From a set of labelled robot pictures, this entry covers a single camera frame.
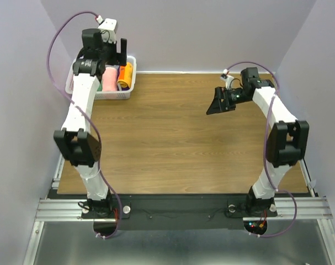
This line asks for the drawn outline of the orange towel with blue spots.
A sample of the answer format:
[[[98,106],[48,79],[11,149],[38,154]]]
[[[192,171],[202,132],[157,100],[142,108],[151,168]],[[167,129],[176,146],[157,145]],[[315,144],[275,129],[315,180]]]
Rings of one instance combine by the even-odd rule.
[[[117,84],[119,87],[131,87],[132,84],[133,65],[127,62],[126,66],[119,67],[119,75]]]

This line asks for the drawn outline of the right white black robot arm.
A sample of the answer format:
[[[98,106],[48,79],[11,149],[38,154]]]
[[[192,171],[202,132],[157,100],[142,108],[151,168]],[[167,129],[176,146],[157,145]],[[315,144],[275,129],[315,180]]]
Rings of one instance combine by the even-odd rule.
[[[241,85],[232,88],[234,77],[225,69],[220,76],[225,86],[216,87],[206,114],[219,114],[236,109],[237,104],[255,103],[267,119],[263,145],[263,170],[250,187],[243,211],[258,215],[275,211],[274,196],[286,173],[305,156],[309,124],[299,120],[284,105],[273,81],[262,79],[256,67],[241,71]]]

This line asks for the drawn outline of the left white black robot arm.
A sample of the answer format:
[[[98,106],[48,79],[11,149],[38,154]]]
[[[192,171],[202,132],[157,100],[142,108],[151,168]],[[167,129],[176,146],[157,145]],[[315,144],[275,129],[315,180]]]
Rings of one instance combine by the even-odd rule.
[[[92,108],[106,66],[123,65],[126,55],[117,53],[111,30],[85,29],[83,47],[72,65],[73,91],[68,114],[54,140],[66,161],[77,170],[87,191],[79,206],[87,213],[106,218],[113,213],[111,192],[100,170],[102,143],[91,129]]]

